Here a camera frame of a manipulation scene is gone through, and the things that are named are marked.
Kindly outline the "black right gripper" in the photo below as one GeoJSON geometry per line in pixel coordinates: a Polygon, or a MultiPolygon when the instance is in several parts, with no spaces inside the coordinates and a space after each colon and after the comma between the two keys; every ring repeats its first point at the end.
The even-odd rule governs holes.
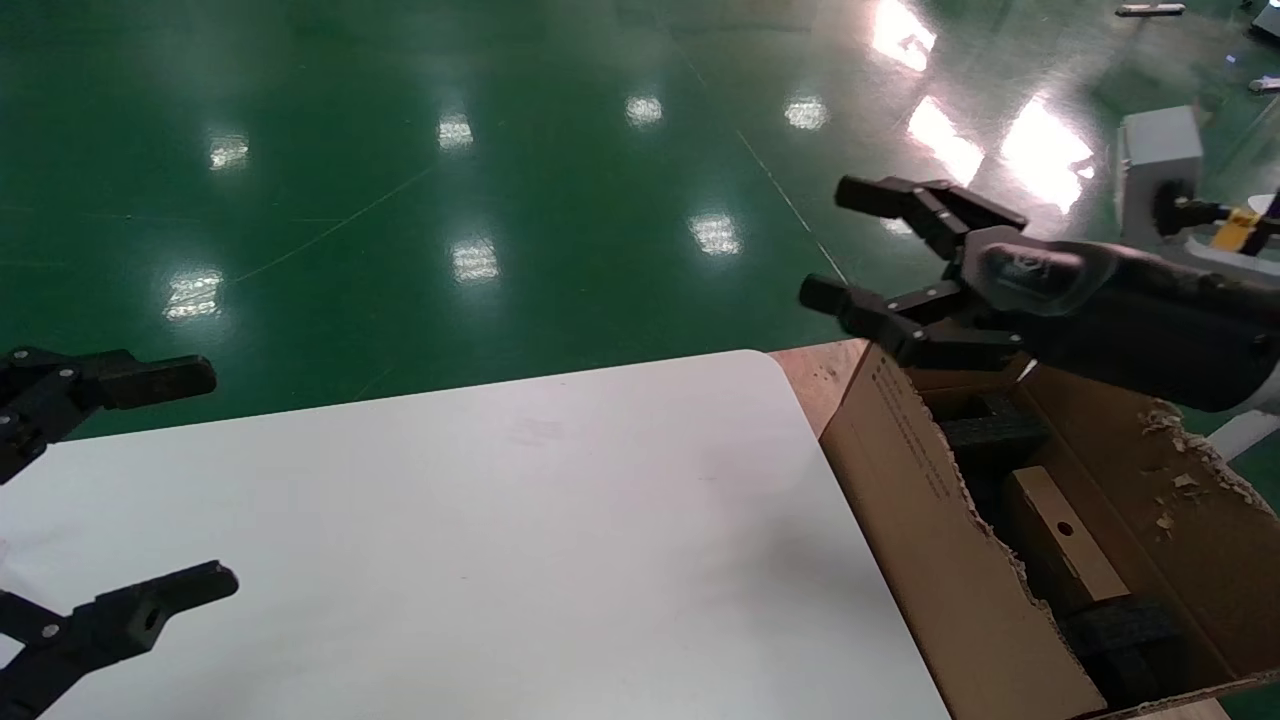
{"type": "Polygon", "coordinates": [[[1206,413],[1277,411],[1277,286],[1196,258],[1043,241],[1028,219],[950,181],[840,178],[835,204],[905,222],[963,282],[887,299],[810,274],[799,302],[902,368],[1039,364],[1206,413]]]}

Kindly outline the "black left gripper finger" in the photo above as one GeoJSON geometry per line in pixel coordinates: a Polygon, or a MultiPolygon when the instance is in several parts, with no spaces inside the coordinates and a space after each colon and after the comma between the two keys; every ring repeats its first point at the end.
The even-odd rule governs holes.
{"type": "Polygon", "coordinates": [[[209,561],[99,594],[65,616],[3,592],[1,632],[20,651],[1,670],[1,716],[40,717],[91,673],[150,652],[177,614],[239,587],[229,568],[209,561]]]}
{"type": "Polygon", "coordinates": [[[132,410],[209,395],[212,364],[198,355],[141,361],[125,350],[68,355],[18,347],[1,360],[1,483],[100,410],[132,410]]]}

